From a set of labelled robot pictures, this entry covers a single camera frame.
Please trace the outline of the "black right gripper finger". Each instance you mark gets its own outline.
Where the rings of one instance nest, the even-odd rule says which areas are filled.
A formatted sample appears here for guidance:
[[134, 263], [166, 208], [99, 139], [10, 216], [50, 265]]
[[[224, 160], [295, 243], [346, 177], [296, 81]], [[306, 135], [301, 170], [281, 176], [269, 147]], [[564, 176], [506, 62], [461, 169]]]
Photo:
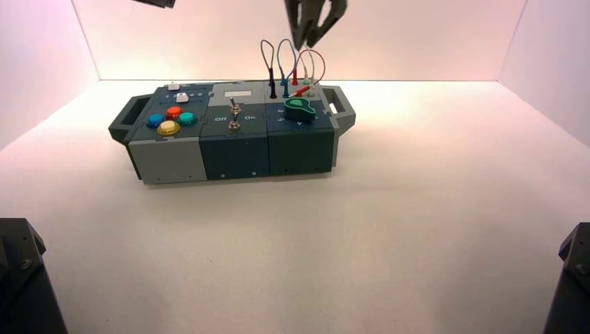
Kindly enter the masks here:
[[[321, 18], [322, 8], [330, 4], [330, 10], [325, 18]], [[335, 24], [344, 16], [347, 9], [347, 0], [334, 1], [309, 1], [310, 29], [306, 33], [306, 42], [309, 47], [315, 46]]]
[[317, 43], [315, 32], [319, 20], [319, 2], [285, 0], [285, 8], [295, 49], [300, 50], [303, 46], [315, 46]]

